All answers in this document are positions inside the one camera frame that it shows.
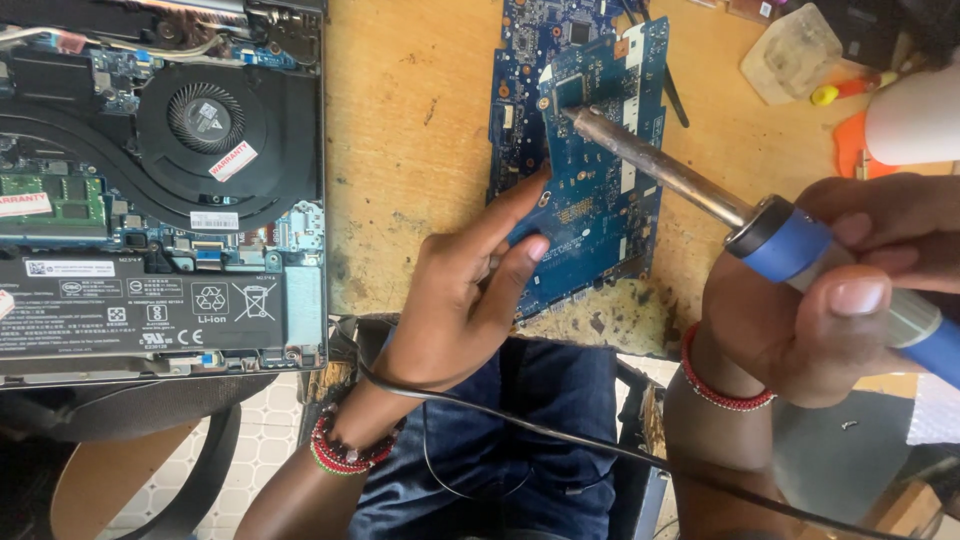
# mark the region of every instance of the person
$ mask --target person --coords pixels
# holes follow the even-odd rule
[[[542,171],[528,178],[462,231],[423,242],[396,332],[372,369],[396,383],[613,440],[610,352],[507,339],[548,241],[532,235],[511,247],[505,239],[548,177]],[[764,393],[830,406],[860,377],[918,370],[883,345],[891,287],[960,292],[956,179],[827,179],[807,189],[798,206],[830,224],[858,263],[826,272],[801,294],[721,255],[704,291],[703,321],[684,338],[692,376],[678,370],[664,406],[675,468],[771,499],[780,493]],[[938,299],[954,308],[948,316],[960,314],[955,298]],[[236,540],[607,537],[610,455],[508,429],[456,405],[424,407],[360,380],[325,415],[321,455],[313,455],[313,443],[296,450],[253,501]],[[351,451],[373,447],[380,459],[394,440],[382,463],[350,469],[365,463],[351,462]],[[325,449],[333,449],[333,462]],[[331,474],[336,463],[344,469]],[[674,477],[674,488],[684,539],[793,537],[794,523],[775,512],[683,476]]]

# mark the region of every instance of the wrist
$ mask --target wrist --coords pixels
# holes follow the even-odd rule
[[[337,408],[329,440],[365,450],[386,437],[396,424],[423,400],[383,390],[360,380]]]
[[[723,354],[708,321],[703,321],[690,345],[690,366],[713,391],[731,398],[752,398],[765,386]]]

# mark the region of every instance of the worn wooden table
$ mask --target worn wooden table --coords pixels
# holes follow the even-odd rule
[[[332,312],[399,312],[420,242],[483,209],[501,9],[502,0],[330,0]],[[683,129],[668,108],[664,151],[750,202],[774,192],[792,199],[833,174],[831,131],[866,98],[768,107],[737,68],[763,27],[688,0],[655,0],[651,11],[670,18],[668,61],[691,123]],[[949,165],[911,170],[947,174]],[[521,333],[664,356],[700,317],[725,233],[667,192],[649,279],[591,290]]]

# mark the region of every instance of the red beaded bracelet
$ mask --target red beaded bracelet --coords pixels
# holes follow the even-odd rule
[[[330,404],[320,415],[317,426],[310,436],[310,451],[314,460],[321,469],[332,475],[348,477],[359,475],[371,469],[390,455],[394,449],[396,439],[406,424],[406,419],[400,421],[386,437],[362,453],[348,449],[339,441],[327,441],[327,434],[333,427],[333,415],[337,412],[336,404]]]
[[[690,344],[693,343],[693,337],[697,335],[697,329],[699,327],[700,323],[696,323],[690,327],[690,330],[686,331],[684,342],[680,349],[680,365],[684,369],[687,382],[690,383],[690,386],[693,386],[694,392],[714,405],[738,412],[757,410],[774,401],[777,394],[774,394],[769,389],[763,390],[753,398],[731,398],[730,396],[724,396],[713,390],[707,386],[705,382],[700,380],[697,374],[693,373],[693,367],[690,365]]]

